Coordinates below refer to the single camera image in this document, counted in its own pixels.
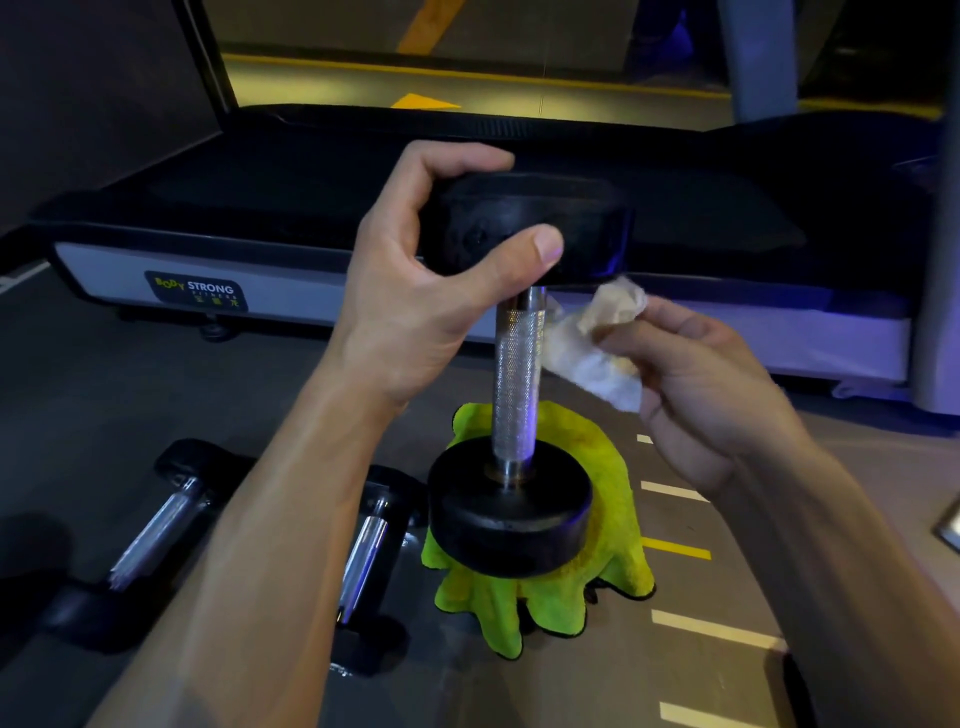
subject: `yellow-green towel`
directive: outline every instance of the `yellow-green towel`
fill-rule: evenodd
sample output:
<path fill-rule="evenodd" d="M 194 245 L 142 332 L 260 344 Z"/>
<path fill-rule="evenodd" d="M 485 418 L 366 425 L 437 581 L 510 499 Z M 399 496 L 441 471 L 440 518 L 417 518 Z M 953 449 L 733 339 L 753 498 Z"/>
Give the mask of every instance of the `yellow-green towel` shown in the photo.
<path fill-rule="evenodd" d="M 465 404 L 453 418 L 451 446 L 489 435 L 492 406 Z M 636 522 L 627 464 L 590 420 L 554 402 L 541 402 L 537 438 L 577 459 L 593 483 L 587 543 L 570 563 L 543 576 L 501 579 L 477 573 L 446 555 L 427 532 L 421 560 L 430 569 L 447 569 L 434 603 L 445 612 L 472 612 L 487 644 L 515 659 L 523 649 L 517 601 L 524 600 L 539 627 L 560 635 L 580 634 L 587 618 L 584 587 L 601 579 L 624 595 L 643 598 L 654 591 Z"/>

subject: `white floor marking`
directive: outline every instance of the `white floor marking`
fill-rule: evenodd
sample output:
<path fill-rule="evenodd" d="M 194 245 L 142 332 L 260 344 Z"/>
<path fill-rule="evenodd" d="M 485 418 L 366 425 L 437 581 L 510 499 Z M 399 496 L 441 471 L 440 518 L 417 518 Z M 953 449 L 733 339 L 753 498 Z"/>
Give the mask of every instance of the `white floor marking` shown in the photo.
<path fill-rule="evenodd" d="M 669 612 L 661 612 L 659 609 L 650 610 L 650 619 L 653 620 L 654 624 L 661 624 L 664 627 L 685 629 L 687 632 L 696 632 L 701 635 L 707 635 L 708 637 L 715 637 L 718 640 L 748 644 L 752 647 L 772 649 L 776 652 L 786 652 L 786 642 L 781 637 L 762 635 L 759 632 L 728 627 L 726 624 L 717 624 L 712 621 L 682 617 L 681 615 L 674 615 Z"/>
<path fill-rule="evenodd" d="M 641 480 L 640 489 L 650 491 L 651 493 L 663 493 L 665 496 L 686 497 L 690 500 L 702 500 L 704 503 L 709 502 L 692 488 L 677 488 L 674 485 L 663 485 L 662 483 L 654 483 L 650 480 Z"/>
<path fill-rule="evenodd" d="M 731 720 L 728 717 L 715 716 L 713 713 L 701 713 L 670 703 L 660 703 L 660 719 L 668 723 L 685 725 L 687 728 L 761 728 L 753 723 Z"/>
<path fill-rule="evenodd" d="M 39 265 L 35 265 L 35 266 L 34 266 L 33 268 L 31 268 L 29 271 L 26 271 L 26 272 L 24 272 L 24 273 L 21 273 L 19 276 L 15 277 L 15 278 L 1 278 L 1 279 L 0 279 L 0 296 L 2 296 L 3 294 L 7 293 L 7 291 L 11 290 L 11 289 L 14 288 L 15 286 L 19 285 L 19 284 L 22 283 L 24 280 L 26 280 L 26 279 L 31 279 L 31 278 L 32 278 L 33 276 L 35 276 L 37 273 L 42 273 L 43 271 L 45 271 L 45 270 L 46 270 L 47 268 L 49 268 L 49 267 L 50 267 L 50 263 L 44 261 L 44 262 L 40 263 Z"/>

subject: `white wipe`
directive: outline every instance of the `white wipe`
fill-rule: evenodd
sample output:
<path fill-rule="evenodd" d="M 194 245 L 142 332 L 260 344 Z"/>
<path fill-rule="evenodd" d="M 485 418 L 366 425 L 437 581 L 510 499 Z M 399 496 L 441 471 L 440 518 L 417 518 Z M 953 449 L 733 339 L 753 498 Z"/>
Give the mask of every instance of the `white wipe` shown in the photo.
<path fill-rule="evenodd" d="M 543 368 L 605 400 L 621 412 L 639 412 L 643 385 L 634 363 L 601 352 L 590 339 L 598 326 L 626 324 L 647 306 L 647 295 L 631 280 L 620 278 L 597 288 L 583 308 L 564 312 L 547 301 L 543 330 Z"/>

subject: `yellow arrow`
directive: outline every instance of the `yellow arrow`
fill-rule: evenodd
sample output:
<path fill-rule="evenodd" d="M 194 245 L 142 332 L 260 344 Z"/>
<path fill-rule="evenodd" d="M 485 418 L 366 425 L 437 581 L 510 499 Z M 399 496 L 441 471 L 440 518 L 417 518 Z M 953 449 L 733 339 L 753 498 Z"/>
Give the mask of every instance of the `yellow arrow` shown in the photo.
<path fill-rule="evenodd" d="M 408 93 L 391 106 L 391 109 L 459 109 L 459 104 L 448 101 L 431 99 L 429 96 L 420 96 L 418 93 Z"/>

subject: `person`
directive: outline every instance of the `person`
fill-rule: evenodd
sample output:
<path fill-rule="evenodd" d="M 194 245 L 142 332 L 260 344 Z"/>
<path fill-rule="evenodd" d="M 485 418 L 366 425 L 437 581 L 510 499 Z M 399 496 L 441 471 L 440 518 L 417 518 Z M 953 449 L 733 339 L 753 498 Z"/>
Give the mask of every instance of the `person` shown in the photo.
<path fill-rule="evenodd" d="M 323 359 L 180 594 L 90 726 L 316 725 L 367 467 L 470 327 L 563 252 L 536 226 L 442 278 L 415 258 L 432 181 L 509 169 L 414 142 L 363 219 Z M 717 508 L 795 655 L 822 728 L 960 726 L 960 621 L 733 330 L 653 298 L 595 333 L 631 357 L 660 454 Z"/>

